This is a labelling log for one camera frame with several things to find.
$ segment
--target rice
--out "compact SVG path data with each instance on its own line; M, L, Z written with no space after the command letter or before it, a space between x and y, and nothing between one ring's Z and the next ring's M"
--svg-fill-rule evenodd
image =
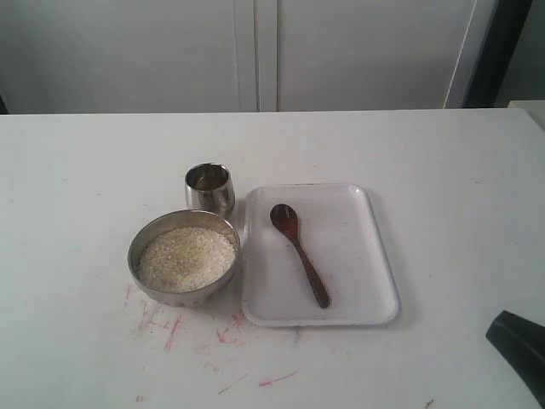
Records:
M147 246L138 274L154 290L193 291L219 279L234 259L235 249L222 234L208 228L176 228Z

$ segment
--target wooden spoon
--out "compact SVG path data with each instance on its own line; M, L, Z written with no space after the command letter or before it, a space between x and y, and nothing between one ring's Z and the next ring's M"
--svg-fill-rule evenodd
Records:
M321 308L328 308L331 300L325 289L324 282L320 279L313 265L308 260L305 251L301 247L301 242L299 241L299 221L297 219L297 213L295 213L295 210L287 204L277 204L271 209L271 222L281 234L286 236L297 250L303 263L303 267L305 268L305 272L307 273L310 286L313 288L316 301L318 301L318 305Z

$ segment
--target plastic tray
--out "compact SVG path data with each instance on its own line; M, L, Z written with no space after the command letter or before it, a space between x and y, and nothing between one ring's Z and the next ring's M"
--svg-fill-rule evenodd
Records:
M301 243L331 297L321 309L270 211L299 216ZM399 298L364 189L348 183L259 187L246 199L243 312L257 325L379 325Z

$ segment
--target spoon handle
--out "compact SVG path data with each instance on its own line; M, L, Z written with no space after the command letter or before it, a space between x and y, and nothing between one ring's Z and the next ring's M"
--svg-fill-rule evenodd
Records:
M310 260L308 260L307 254L302 249L299 241L295 241L293 245L297 250L297 253L299 254L299 257L303 263L305 273L307 273L308 281L310 282L310 286L313 288L314 296L316 297L316 301L318 301L318 305L321 308L328 308L331 304L331 300L330 295L325 289L324 282L322 281L322 279L320 279L318 273L316 273L316 270L314 269L314 266L310 263Z

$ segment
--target white wall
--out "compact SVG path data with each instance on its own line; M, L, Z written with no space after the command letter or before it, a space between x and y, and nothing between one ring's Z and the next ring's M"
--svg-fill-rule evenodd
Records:
M255 110L253 6L234 2L0 0L0 94L15 113Z
M279 0L279 110L443 107L474 4Z
M534 0L496 98L497 107L511 100L545 100L545 1Z

